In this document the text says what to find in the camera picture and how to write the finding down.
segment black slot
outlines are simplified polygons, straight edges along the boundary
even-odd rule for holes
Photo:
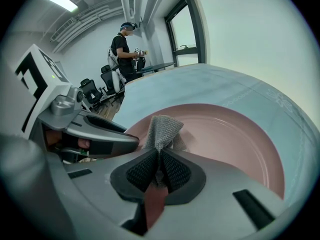
[[[232,194],[258,230],[263,229],[275,220],[247,189]]]
[[[77,122],[74,122],[74,121],[72,121],[72,122],[71,122],[71,124],[73,124],[73,125],[75,125],[75,126],[79,126],[79,127],[81,127],[81,126],[82,126],[82,124],[77,123]]]
[[[127,220],[121,226],[137,235],[143,236],[148,230],[145,205],[139,204],[134,218]]]
[[[111,130],[111,131],[115,131],[115,132],[119,132],[119,133],[124,133],[126,131],[125,128],[121,128],[115,124],[113,124],[110,121],[107,121],[106,119],[102,119],[99,118],[97,116],[92,116],[92,115],[87,115],[86,118],[88,119],[88,121],[95,125],[95,126],[99,126],[101,128],[107,129],[107,130]]]
[[[89,169],[83,169],[83,170],[77,170],[77,171],[73,171],[73,172],[69,172],[68,175],[70,177],[70,179],[74,179],[74,178],[78,178],[84,175],[88,175],[91,174],[92,171]]]

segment light blue table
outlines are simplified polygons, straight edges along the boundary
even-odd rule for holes
[[[258,124],[273,141],[284,170],[284,200],[292,205],[313,187],[320,171],[320,133],[290,98],[254,77],[207,64],[166,70],[125,86],[113,121],[130,128],[144,117],[181,104],[214,104]]]

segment black t-shirt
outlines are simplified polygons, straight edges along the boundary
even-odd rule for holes
[[[112,40],[112,44],[111,44],[111,49],[113,51],[113,54],[115,56],[117,56],[117,49],[118,48],[122,48],[122,50],[125,53],[129,53],[129,47],[127,45],[127,40],[124,37],[124,35],[122,35],[121,33],[118,33],[117,36],[115,36]],[[123,70],[125,72],[128,72],[133,70],[132,67],[132,63],[131,63],[132,59],[131,58],[118,58],[118,62],[119,62],[119,68],[120,70]]]

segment dark table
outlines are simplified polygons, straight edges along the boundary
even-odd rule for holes
[[[159,64],[159,65],[154,65],[154,66],[147,66],[141,70],[138,70],[136,73],[143,74],[143,73],[147,73],[147,72],[151,72],[151,71],[157,71],[157,70],[164,69],[164,68],[169,67],[174,64],[175,64],[174,62],[168,62],[168,63],[163,63],[163,64]]]

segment floor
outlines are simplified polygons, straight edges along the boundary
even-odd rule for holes
[[[92,112],[112,121],[115,114],[119,111],[123,99],[124,97],[121,97],[111,105],[111,102],[114,101],[114,98],[110,98],[105,102],[102,102],[104,105],[100,106],[97,111],[93,110]]]

